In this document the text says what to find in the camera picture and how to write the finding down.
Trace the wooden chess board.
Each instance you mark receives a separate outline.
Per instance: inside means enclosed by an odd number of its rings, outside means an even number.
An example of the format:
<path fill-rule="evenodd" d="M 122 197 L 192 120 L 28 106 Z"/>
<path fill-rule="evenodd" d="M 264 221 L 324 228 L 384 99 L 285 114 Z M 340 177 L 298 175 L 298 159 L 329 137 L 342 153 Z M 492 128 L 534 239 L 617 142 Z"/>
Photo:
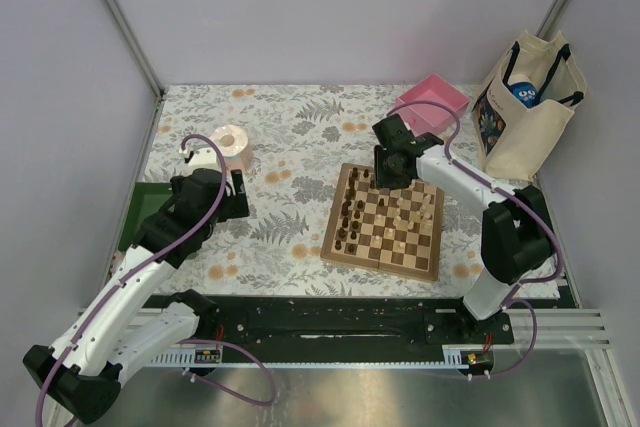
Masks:
<path fill-rule="evenodd" d="M 374 169 L 344 163 L 321 258 L 328 262 L 434 282 L 444 192 L 422 180 L 407 188 L 378 188 Z"/>

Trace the peach toilet paper roll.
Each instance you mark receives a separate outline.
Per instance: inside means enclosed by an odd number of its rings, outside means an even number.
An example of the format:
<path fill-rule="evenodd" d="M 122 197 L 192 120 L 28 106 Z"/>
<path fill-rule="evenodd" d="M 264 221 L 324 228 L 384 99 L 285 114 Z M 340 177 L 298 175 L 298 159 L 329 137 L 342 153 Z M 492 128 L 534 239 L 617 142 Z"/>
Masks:
<path fill-rule="evenodd" d="M 248 134 L 236 125 L 226 125 L 214 130 L 210 139 L 224 157 L 228 170 L 248 172 L 254 156 Z"/>

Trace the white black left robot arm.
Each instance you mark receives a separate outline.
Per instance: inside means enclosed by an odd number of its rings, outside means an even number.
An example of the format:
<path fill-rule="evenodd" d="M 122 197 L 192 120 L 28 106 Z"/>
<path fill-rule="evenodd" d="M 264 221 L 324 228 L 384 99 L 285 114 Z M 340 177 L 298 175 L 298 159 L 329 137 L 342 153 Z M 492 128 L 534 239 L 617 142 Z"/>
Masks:
<path fill-rule="evenodd" d="M 34 345 L 23 364 L 41 390 L 76 420 L 91 424 L 122 387 L 171 345 L 219 332 L 216 304 L 193 289 L 171 296 L 163 313 L 134 334 L 126 329 L 158 286 L 200 250 L 214 227 L 245 218 L 241 170 L 200 168 L 170 181 L 171 196 L 147 216 L 124 258 L 86 311 L 51 345 Z"/>

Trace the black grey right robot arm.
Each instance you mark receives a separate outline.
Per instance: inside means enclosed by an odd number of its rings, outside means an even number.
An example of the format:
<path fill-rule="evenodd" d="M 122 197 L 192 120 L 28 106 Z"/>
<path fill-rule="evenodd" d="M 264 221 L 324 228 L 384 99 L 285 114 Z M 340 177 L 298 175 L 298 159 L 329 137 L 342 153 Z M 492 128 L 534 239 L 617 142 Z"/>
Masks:
<path fill-rule="evenodd" d="M 475 343 L 491 329 L 490 317 L 507 305 L 516 286 L 559 249 L 541 191 L 514 189 L 456 158 L 450 144 L 428 133 L 415 136 L 398 114 L 373 126 L 376 185 L 390 190 L 428 182 L 481 221 L 484 271 L 464 295 L 455 330 Z"/>

